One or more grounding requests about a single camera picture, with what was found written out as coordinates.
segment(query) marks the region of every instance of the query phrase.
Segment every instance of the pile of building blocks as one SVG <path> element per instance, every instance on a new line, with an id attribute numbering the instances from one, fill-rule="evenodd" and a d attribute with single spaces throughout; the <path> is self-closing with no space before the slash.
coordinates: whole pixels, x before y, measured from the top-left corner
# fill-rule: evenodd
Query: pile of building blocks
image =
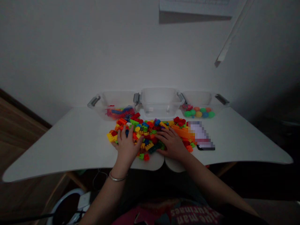
<path id="1" fill-rule="evenodd" d="M 107 137 L 110 142 L 116 142 L 118 144 L 118 131 L 126 129 L 126 136 L 128 136 L 129 129 L 133 128 L 133 139 L 134 144 L 137 144 L 139 138 L 144 136 L 143 143 L 137 154 L 141 160 L 148 161 L 149 154 L 154 153 L 157 149 L 165 150 L 166 146 L 156 138 L 157 131 L 162 129 L 169 129 L 172 127 L 175 132 L 180 136 L 182 142 L 186 149 L 189 152 L 193 151 L 193 148 L 196 147 L 194 144 L 195 134 L 188 129 L 188 122 L 185 119 L 180 119 L 176 117 L 171 121 L 160 121 L 159 119 L 151 121 L 143 121 L 140 119 L 140 113 L 136 113 L 131 118 L 121 118 L 117 120 L 117 124 L 114 130 L 111 130 Z"/>
<path id="2" fill-rule="evenodd" d="M 128 106 L 126 108 L 114 108 L 113 105 L 110 105 L 113 109 L 107 109 L 106 115 L 112 117 L 113 120 L 121 119 L 121 118 L 130 118 L 135 114 L 134 108 L 132 106 Z"/>

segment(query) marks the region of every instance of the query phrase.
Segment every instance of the blue ball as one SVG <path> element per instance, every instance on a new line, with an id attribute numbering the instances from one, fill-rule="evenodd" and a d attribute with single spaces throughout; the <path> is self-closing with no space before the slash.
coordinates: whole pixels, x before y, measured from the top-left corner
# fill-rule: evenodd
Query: blue ball
<path id="1" fill-rule="evenodd" d="M 203 118 L 207 118 L 207 117 L 208 117 L 208 112 L 202 113 L 202 117 L 203 117 Z"/>

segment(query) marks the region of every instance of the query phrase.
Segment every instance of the paper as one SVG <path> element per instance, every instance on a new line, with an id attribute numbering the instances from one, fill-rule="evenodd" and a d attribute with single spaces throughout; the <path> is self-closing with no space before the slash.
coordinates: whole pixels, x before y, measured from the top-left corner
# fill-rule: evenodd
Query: paper
<path id="1" fill-rule="evenodd" d="M 232 17 L 238 2 L 239 0 L 160 0 L 159 10 Z"/>

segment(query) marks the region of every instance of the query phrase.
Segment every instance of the white table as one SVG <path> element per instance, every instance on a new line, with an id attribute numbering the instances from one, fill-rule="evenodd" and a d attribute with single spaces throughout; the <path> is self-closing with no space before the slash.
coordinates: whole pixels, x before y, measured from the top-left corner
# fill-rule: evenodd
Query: white table
<path id="1" fill-rule="evenodd" d="M 177 115 L 183 118 L 180 110 Z M 216 145 L 215 151 L 194 148 L 192 154 L 205 165 L 233 161 L 293 162 L 284 150 L 232 108 L 224 109 L 213 119 L 200 121 Z M 102 120 L 87 107 L 73 108 L 6 170 L 3 181 L 12 182 L 71 170 L 113 167 L 117 152 L 106 134 L 115 124 L 114 121 Z M 131 168 L 157 170 L 163 162 L 164 157 L 154 153 L 148 162 L 135 159 Z M 180 164 L 168 158 L 166 163 L 176 172 L 184 170 Z"/>
<path id="2" fill-rule="evenodd" d="M 117 151 L 106 136 L 116 126 L 104 121 L 88 107 L 73 108 L 34 143 L 4 173 L 3 181 L 12 182 L 71 170 L 111 168 Z M 136 158 L 134 169 L 158 170 L 164 157 L 153 153 L 145 162 Z"/>
<path id="3" fill-rule="evenodd" d="M 178 111 L 177 115 L 184 118 L 181 111 Z M 188 121 L 201 121 L 216 147 L 215 151 L 200 151 L 194 148 L 192 154 L 204 165 L 238 161 L 293 163 L 289 154 L 230 107 L 212 119 Z M 169 158 L 165 160 L 171 170 L 185 170 L 180 163 Z"/>

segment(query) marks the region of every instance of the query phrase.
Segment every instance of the clear plastic container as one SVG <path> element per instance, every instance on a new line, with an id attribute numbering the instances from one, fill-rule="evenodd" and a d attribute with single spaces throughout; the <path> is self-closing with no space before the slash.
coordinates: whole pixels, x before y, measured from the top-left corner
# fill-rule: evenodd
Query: clear plastic container
<path id="1" fill-rule="evenodd" d="M 229 101 L 220 94 L 185 91 L 182 95 L 187 102 L 181 106 L 181 111 L 185 118 L 212 118 L 222 109 L 229 107 Z"/>
<path id="2" fill-rule="evenodd" d="M 173 117 L 184 103 L 181 93 L 174 88 L 153 87 L 142 90 L 141 102 L 146 117 Z"/>
<path id="3" fill-rule="evenodd" d="M 99 93 L 96 98 L 100 99 L 93 106 L 93 109 L 104 120 L 117 120 L 127 115 L 134 115 L 136 112 L 133 102 L 135 92 L 130 91 L 109 91 Z"/>

